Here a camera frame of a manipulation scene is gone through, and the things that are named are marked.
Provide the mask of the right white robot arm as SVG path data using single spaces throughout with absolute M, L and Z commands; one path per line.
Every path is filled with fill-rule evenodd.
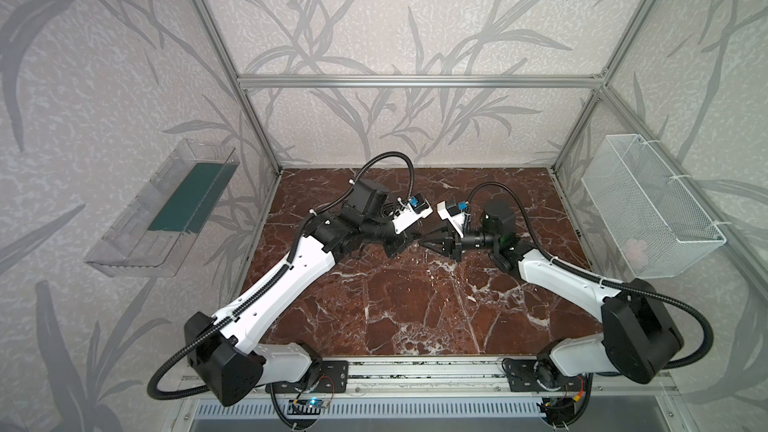
M 602 326 L 591 336 L 554 341 L 531 366 L 506 361 L 509 374 L 546 390 L 567 377 L 594 373 L 617 373 L 647 384 L 683 348 L 682 335 L 664 303 L 653 298 L 649 283 L 636 279 L 613 287 L 589 272 L 567 271 L 518 236 L 507 203 L 492 202 L 477 229 L 469 226 L 464 202 L 443 201 L 437 213 L 443 224 L 421 239 L 422 247 L 455 261 L 466 251 L 485 250 L 500 271 L 559 295 Z

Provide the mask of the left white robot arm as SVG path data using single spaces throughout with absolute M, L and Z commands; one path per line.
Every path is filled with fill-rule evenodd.
M 338 212 L 311 216 L 296 249 L 255 285 L 213 316 L 198 312 L 187 320 L 184 336 L 192 350 L 186 359 L 221 405 L 232 406 L 266 384 L 315 382 L 322 360 L 311 347 L 261 339 L 306 288 L 362 245 L 379 244 L 387 257 L 408 247 L 411 227 L 432 208 L 417 194 L 388 210 L 387 196 L 383 185 L 358 180 Z

